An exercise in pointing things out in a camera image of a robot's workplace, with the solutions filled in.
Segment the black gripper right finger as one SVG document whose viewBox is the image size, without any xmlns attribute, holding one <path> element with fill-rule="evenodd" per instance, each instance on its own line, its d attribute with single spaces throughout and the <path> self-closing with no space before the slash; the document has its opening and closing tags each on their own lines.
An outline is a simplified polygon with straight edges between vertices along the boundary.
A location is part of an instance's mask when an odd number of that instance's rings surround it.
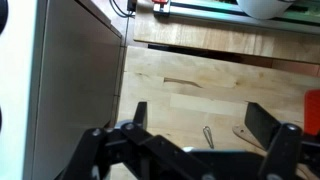
<svg viewBox="0 0 320 180">
<path fill-rule="evenodd" d="M 264 149 L 269 148 L 281 126 L 276 118 L 254 102 L 248 103 L 244 124 Z"/>
</svg>

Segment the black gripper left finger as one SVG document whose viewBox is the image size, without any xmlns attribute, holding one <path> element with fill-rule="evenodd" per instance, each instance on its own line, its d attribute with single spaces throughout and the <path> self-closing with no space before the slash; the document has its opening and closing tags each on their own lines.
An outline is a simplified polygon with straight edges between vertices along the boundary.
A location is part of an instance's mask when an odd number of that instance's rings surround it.
<svg viewBox="0 0 320 180">
<path fill-rule="evenodd" d="M 147 103 L 139 102 L 135 111 L 133 122 L 139 127 L 147 128 Z"/>
</svg>

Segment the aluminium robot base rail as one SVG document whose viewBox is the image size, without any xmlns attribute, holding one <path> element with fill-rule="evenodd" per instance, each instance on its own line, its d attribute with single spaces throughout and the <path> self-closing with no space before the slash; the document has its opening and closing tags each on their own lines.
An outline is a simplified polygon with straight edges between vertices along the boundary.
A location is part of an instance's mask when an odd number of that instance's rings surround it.
<svg viewBox="0 0 320 180">
<path fill-rule="evenodd" d="M 320 34 L 319 0 L 152 0 L 153 12 L 259 28 Z"/>
</svg>

